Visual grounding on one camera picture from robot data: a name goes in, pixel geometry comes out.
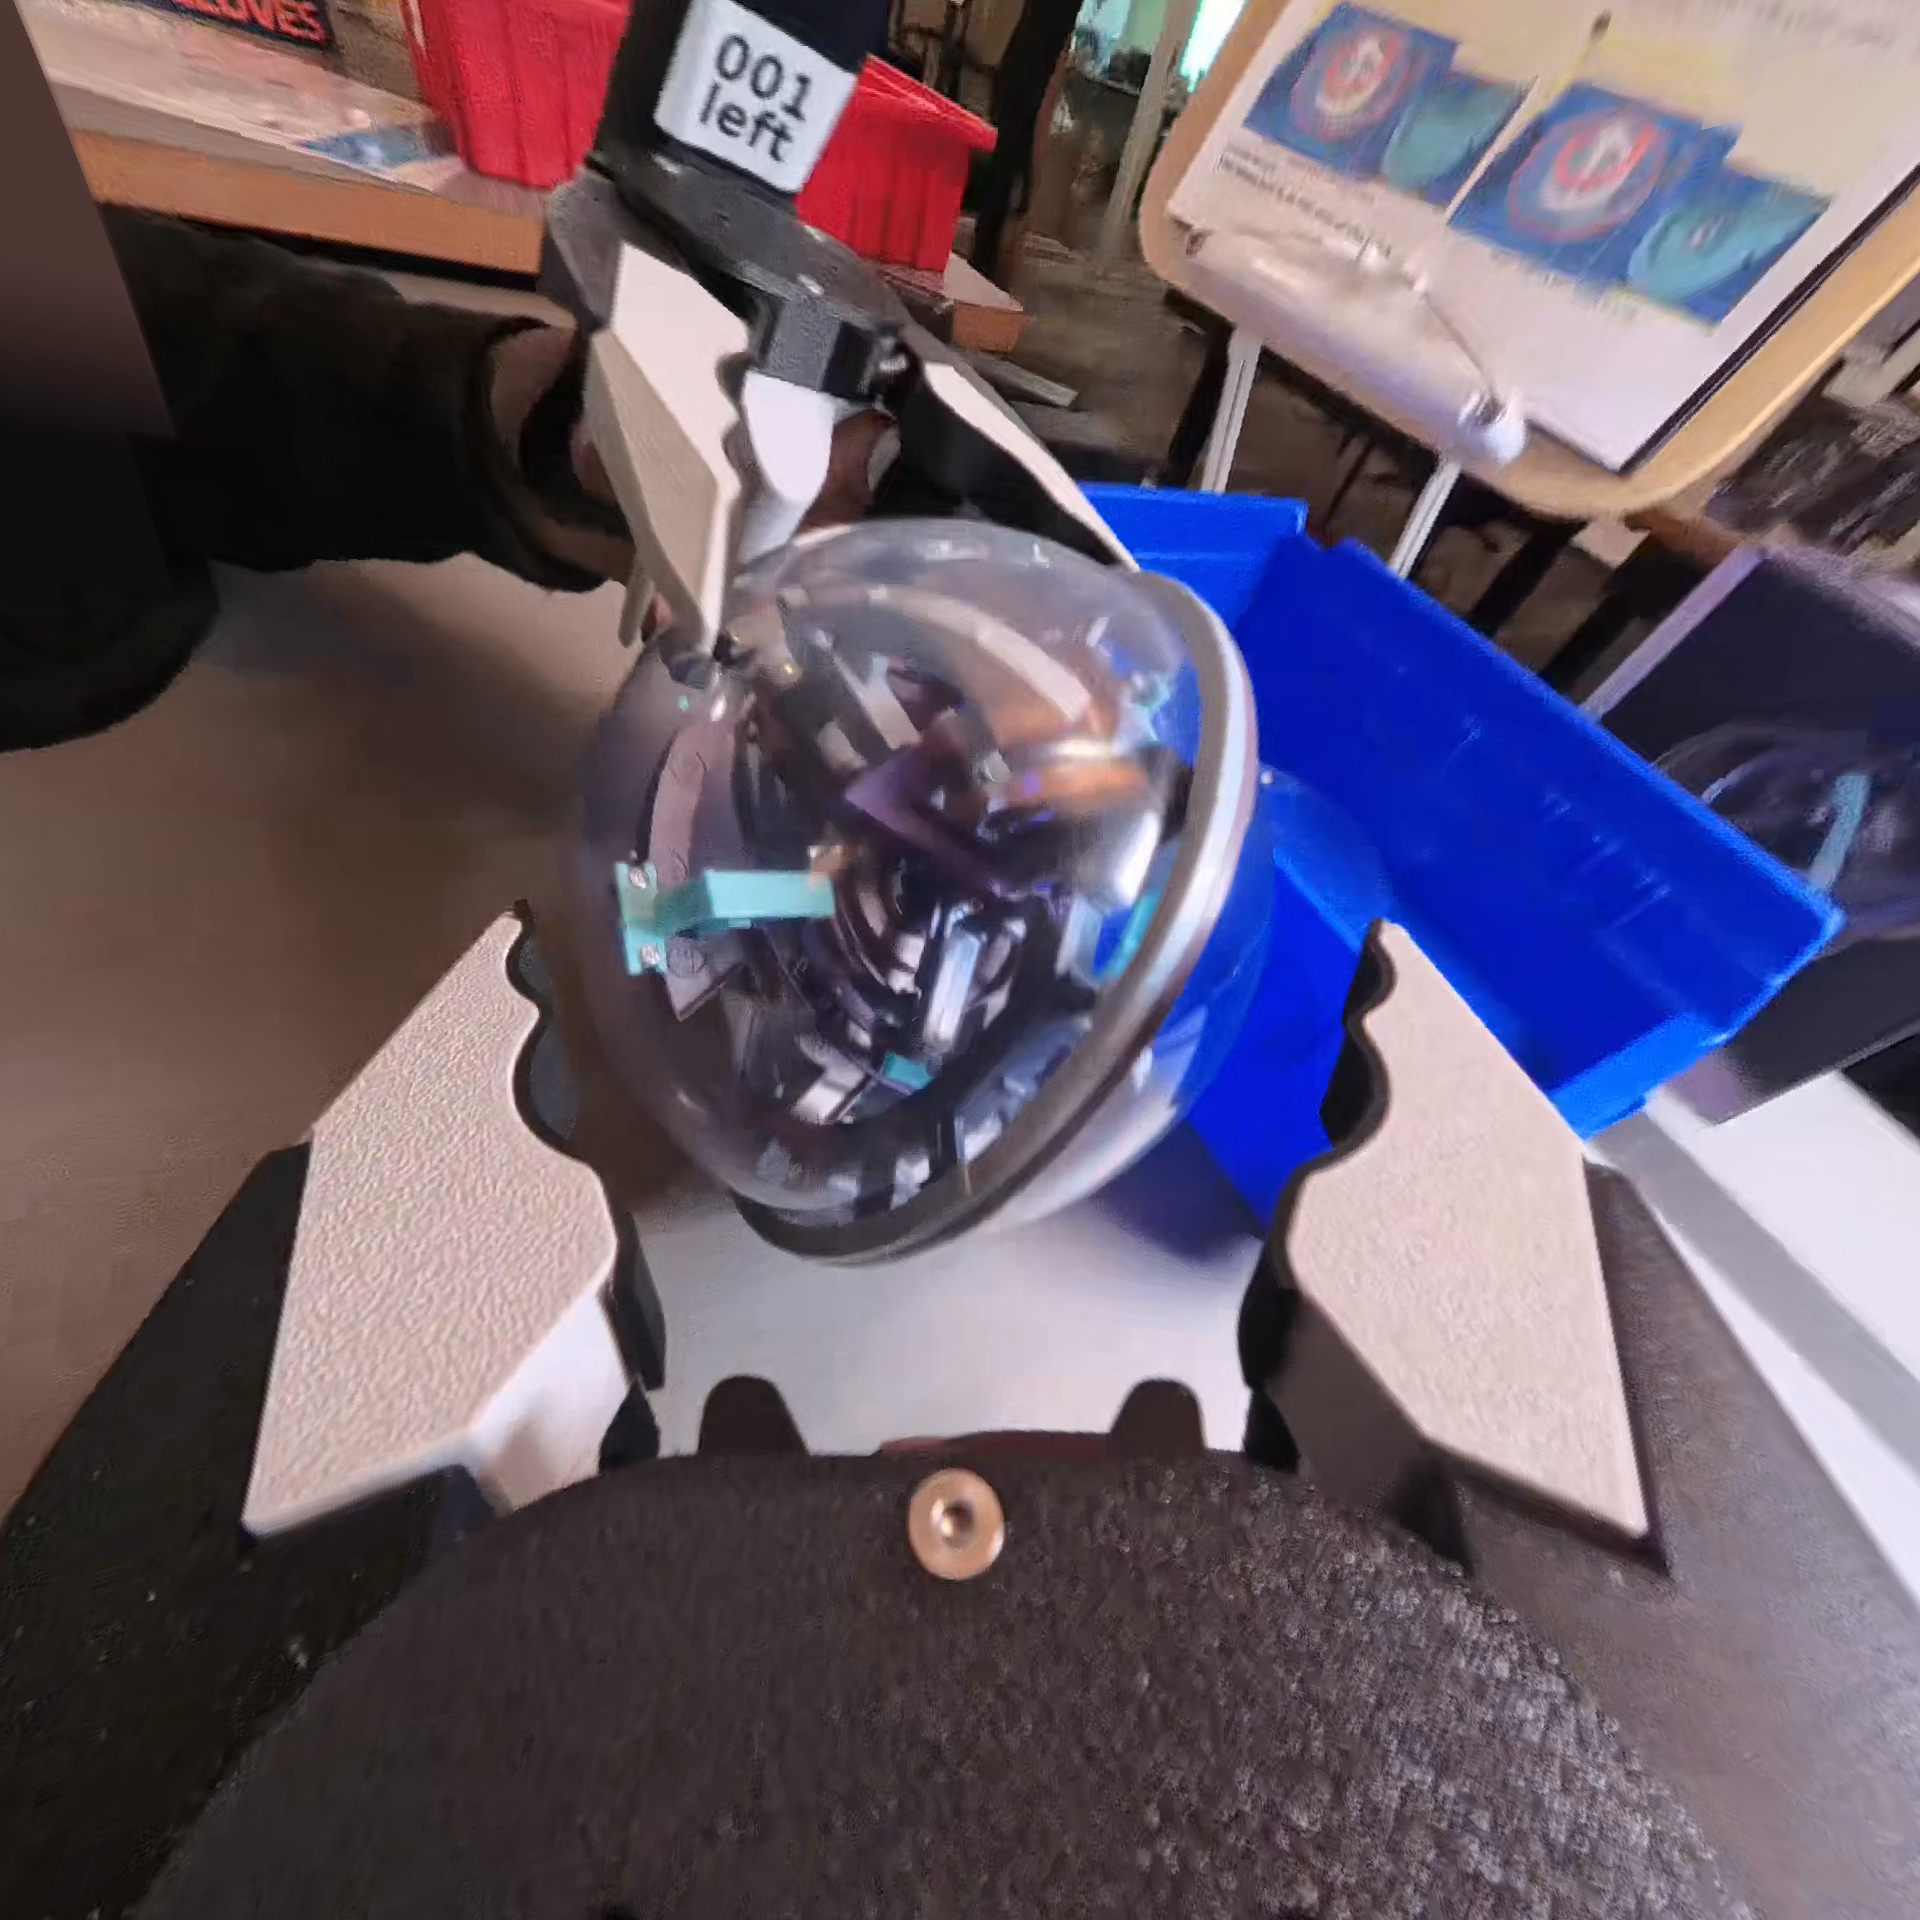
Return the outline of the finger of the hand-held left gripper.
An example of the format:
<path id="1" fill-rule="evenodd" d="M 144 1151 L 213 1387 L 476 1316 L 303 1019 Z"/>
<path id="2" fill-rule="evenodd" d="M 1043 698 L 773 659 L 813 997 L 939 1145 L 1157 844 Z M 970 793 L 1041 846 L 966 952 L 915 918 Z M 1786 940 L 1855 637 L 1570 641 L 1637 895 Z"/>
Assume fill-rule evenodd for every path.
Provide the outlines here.
<path id="1" fill-rule="evenodd" d="M 762 503 L 746 411 L 748 320 L 624 238 L 588 342 L 584 421 L 634 547 L 634 590 L 679 651 L 710 659 Z"/>
<path id="2" fill-rule="evenodd" d="M 885 411 L 897 435 L 885 515 L 990 523 L 1104 566 L 1137 568 L 1061 458 L 968 368 L 909 356 L 885 385 Z"/>

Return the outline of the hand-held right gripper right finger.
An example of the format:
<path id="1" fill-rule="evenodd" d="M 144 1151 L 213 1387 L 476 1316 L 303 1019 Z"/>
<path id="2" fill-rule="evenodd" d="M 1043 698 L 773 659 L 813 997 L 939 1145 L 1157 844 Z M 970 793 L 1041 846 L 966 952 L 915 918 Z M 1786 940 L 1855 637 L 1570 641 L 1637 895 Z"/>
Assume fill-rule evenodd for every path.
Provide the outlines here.
<path id="1" fill-rule="evenodd" d="M 1586 1149 L 1403 924 L 1318 1117 L 1245 1290 L 1247 1456 L 1436 1548 L 1468 1487 L 1655 1546 Z"/>

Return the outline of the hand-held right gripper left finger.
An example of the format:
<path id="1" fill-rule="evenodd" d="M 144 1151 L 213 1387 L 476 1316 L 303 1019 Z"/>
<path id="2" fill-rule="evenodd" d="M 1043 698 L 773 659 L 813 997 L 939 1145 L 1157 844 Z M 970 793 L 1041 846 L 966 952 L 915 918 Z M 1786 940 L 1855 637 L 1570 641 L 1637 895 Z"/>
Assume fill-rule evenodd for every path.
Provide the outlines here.
<path id="1" fill-rule="evenodd" d="M 248 1534 L 433 1475 L 514 1513 L 602 1467 L 659 1373 L 638 1237 L 537 1096 L 569 1094 L 525 913 L 478 934 L 311 1127 Z"/>

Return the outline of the clear plastic maze ball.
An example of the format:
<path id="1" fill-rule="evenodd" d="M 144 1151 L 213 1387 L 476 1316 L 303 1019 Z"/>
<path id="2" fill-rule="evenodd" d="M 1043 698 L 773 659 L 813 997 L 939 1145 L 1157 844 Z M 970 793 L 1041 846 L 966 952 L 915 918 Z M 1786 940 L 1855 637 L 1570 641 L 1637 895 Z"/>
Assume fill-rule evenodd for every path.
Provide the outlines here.
<path id="1" fill-rule="evenodd" d="M 1249 1038 L 1283 881 L 1385 895 L 1200 596 L 962 517 L 807 533 L 663 631 L 573 859 L 628 1097 L 848 1265 L 1112 1184 Z"/>

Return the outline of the blue plastic bin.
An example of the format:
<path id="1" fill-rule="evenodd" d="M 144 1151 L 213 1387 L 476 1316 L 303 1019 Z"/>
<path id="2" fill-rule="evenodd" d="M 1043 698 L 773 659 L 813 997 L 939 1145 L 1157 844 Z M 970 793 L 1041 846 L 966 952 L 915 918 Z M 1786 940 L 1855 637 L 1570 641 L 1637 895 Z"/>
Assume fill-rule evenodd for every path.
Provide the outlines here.
<path id="1" fill-rule="evenodd" d="M 1092 484 L 1245 661 L 1273 856 L 1257 995 L 1190 1127 L 1271 1219 L 1322 1105 L 1367 928 L 1407 934 L 1576 1137 L 1741 1033 L 1838 905 L 1291 499 Z"/>

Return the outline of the person's left forearm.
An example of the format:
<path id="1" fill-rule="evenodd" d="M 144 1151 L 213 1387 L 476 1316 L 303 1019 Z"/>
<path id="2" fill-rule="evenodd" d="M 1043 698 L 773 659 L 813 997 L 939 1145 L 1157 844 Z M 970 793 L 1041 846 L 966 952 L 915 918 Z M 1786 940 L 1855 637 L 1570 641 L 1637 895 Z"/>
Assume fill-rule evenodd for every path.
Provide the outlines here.
<path id="1" fill-rule="evenodd" d="M 463 555 L 510 572 L 492 556 L 486 350 L 516 318 L 551 320 L 409 301 L 146 210 L 103 220 L 173 423 L 136 450 L 167 537 L 256 572 Z"/>

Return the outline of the person's left hand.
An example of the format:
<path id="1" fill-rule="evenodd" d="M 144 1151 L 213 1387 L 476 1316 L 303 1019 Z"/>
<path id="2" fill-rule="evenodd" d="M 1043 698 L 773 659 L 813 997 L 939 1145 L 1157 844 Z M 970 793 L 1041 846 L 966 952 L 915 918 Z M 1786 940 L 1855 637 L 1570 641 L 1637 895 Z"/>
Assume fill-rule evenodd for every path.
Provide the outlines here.
<path id="1" fill-rule="evenodd" d="M 632 588 L 636 545 L 586 421 L 586 342 L 516 318 L 488 344 L 482 427 L 492 556 L 543 588 Z"/>

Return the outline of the red plastic bin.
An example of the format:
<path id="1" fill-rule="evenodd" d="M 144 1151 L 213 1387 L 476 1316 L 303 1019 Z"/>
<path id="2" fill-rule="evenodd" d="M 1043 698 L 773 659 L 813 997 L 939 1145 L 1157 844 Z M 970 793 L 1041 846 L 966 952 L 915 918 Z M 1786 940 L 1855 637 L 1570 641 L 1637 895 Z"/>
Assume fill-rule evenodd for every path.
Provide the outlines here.
<path id="1" fill-rule="evenodd" d="M 602 120 L 630 4 L 405 2 L 419 92 L 463 163 L 535 191 L 569 179 Z M 671 53 L 665 130 L 797 193 L 860 257 L 941 273 L 976 153 L 996 132 L 889 61 L 856 78 L 752 4 L 693 4 Z"/>

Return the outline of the dark blue cardboard box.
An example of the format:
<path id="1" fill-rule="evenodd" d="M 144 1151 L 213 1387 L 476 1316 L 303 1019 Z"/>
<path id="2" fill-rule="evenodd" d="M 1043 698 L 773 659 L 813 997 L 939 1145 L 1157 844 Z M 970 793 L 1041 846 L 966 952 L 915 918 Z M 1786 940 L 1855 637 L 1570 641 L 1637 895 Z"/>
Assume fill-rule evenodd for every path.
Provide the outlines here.
<path id="1" fill-rule="evenodd" d="M 1720 1123 L 1836 1070 L 1916 1133 L 1916 576 L 1741 545 L 1582 706 L 1840 915 L 1678 1097 Z"/>

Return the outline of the wooden instruction board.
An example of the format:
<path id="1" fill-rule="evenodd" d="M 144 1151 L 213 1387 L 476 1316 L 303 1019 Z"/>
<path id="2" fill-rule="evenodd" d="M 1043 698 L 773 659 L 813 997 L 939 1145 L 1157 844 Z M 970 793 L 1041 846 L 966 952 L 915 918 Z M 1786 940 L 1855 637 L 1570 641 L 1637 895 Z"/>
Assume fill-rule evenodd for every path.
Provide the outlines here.
<path id="1" fill-rule="evenodd" d="M 1916 277 L 1916 177 L 1914 2 L 1247 4 L 1139 244 L 1188 301 L 1216 228 L 1379 244 L 1527 413 L 1509 466 L 1436 456 L 1537 515 L 1633 519 L 1729 468 Z M 1212 490 L 1265 352 L 1224 320 Z"/>

